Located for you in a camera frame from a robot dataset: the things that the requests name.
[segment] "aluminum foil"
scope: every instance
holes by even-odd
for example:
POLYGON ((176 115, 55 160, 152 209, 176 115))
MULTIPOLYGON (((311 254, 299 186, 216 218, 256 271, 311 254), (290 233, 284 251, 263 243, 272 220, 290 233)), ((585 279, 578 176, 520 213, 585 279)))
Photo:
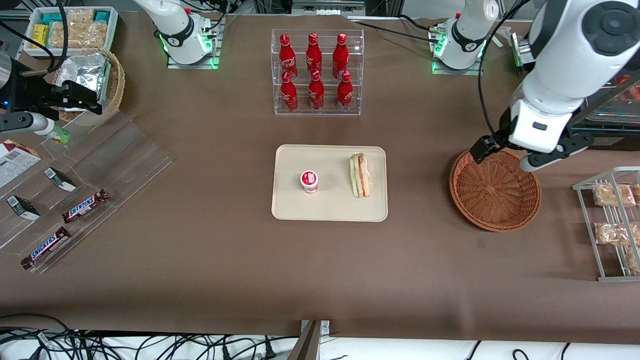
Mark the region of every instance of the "aluminum foil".
MULTIPOLYGON (((75 81, 80 85, 98 93, 98 102, 106 96, 111 64, 109 58, 102 54, 69 56, 60 67, 56 85, 61 86, 65 80, 75 81)), ((63 111, 84 111, 80 108, 61 108, 63 111)))

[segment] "sandwich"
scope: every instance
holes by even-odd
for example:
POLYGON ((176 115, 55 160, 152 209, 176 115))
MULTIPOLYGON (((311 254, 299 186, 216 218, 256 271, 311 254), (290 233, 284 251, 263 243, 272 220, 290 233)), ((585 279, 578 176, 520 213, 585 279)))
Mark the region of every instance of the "sandwich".
POLYGON ((351 156, 351 185, 353 196, 369 197, 369 169, 367 168, 367 156, 359 153, 351 156))

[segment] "brown paper backdrop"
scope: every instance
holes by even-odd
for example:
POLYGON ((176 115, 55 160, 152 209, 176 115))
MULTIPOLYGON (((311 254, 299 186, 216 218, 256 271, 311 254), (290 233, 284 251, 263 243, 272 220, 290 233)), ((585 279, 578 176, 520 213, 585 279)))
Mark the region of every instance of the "brown paper backdrop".
MULTIPOLYGON (((300 319, 327 318, 340 336, 638 343, 640 284, 595 281, 570 189, 637 165, 637 153, 588 151, 540 170, 534 222, 481 231, 447 190, 453 159, 487 133, 476 78, 432 75, 424 42, 365 28, 359 119, 273 115, 271 29, 358 27, 243 16, 225 32, 218 70, 166 70, 149 17, 123 13, 113 48, 127 73, 122 109, 173 163, 43 275, 0 255, 0 313, 38 311, 76 329, 296 334, 300 319), (382 147, 386 221, 274 219, 284 143, 382 147)), ((489 52, 497 120, 519 79, 508 46, 489 52)))

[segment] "white floor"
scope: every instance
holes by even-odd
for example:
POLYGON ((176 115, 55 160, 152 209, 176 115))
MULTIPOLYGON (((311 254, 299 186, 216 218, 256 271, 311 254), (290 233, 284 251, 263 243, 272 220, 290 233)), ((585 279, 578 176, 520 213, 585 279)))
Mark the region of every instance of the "white floor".
MULTIPOLYGON (((247 336, 232 336, 227 341, 245 338, 247 336)), ((250 336, 256 342, 264 340, 263 336, 250 336)), ((126 346, 138 348, 143 337, 123 337, 107 338, 104 342, 111 346, 126 346)), ((162 338, 153 339, 146 344, 154 344, 162 338)), ((220 336, 211 336, 213 341, 220 339, 220 336)), ((166 339, 151 347, 144 348, 138 357, 139 360, 162 360, 161 353, 175 341, 174 337, 166 339)), ((277 354, 286 353, 291 350, 296 339, 286 339, 274 341, 272 346, 277 354)), ((347 360, 353 359, 437 359, 437 360, 464 360, 466 359, 475 341, 446 341, 446 340, 400 340, 400 339, 365 339, 365 338, 322 338, 320 346, 320 360, 331 360, 342 356, 347 356, 347 360)), ((249 341, 240 341, 228 345, 228 350, 233 358, 238 352, 249 347, 249 341)), ((0 357, 3 360, 28 359, 38 346, 36 340, 19 340, 0 345, 0 357)), ((57 349, 57 345, 49 343, 48 347, 57 349)), ((528 342, 508 342, 508 341, 483 341, 473 357, 473 360, 512 360, 512 351, 516 348, 522 349, 530 360, 558 360, 564 343, 528 343, 528 342)), ((205 347, 187 343, 181 346, 173 356, 173 360, 195 360, 203 353, 205 347)), ((123 360, 133 360, 135 350, 117 349, 123 360)), ((253 350, 238 354, 234 360, 247 360, 252 356, 253 350)), ((264 346, 258 348, 258 354, 264 357, 264 346)), ((565 360, 638 360, 640 359, 640 346, 638 345, 605 345, 605 344, 582 344, 572 343, 566 351, 565 360)), ((48 360, 45 352, 41 353, 41 360, 48 360)), ((103 360, 104 356, 97 354, 95 360, 103 360)), ((221 347, 217 347, 215 357, 213 352, 209 354, 208 360, 222 359, 221 347)), ((69 360, 63 352, 53 352, 52 360, 69 360)), ((517 360, 525 360, 519 355, 517 360)))

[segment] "wicker basket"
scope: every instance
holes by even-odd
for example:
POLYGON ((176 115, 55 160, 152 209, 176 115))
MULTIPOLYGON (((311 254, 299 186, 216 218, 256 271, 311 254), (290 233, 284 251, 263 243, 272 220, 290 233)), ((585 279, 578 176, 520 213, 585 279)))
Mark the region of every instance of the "wicker basket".
POLYGON ((451 169, 449 190, 462 214, 489 231, 522 229, 540 210, 538 178, 522 171, 520 158, 507 149, 480 164, 463 152, 451 169))
MULTIPOLYGON (((95 53, 100 53, 104 56, 107 56, 109 58, 109 61, 111 62, 111 72, 109 73, 109 85, 107 87, 106 95, 108 105, 102 109, 102 115, 96 115, 89 111, 85 111, 86 114, 84 114, 83 120, 81 122, 78 122, 79 125, 96 126, 109 120, 118 112, 120 103, 122 102, 122 96, 124 95, 124 69, 118 61, 118 58, 116 58, 113 53, 101 48, 85 49, 82 51, 81 55, 91 55, 95 53)), ((58 79, 59 74, 60 70, 57 70, 54 73, 54 83, 58 79)), ((60 120, 70 122, 78 115, 82 114, 83 111, 58 110, 58 113, 60 113, 60 120)))

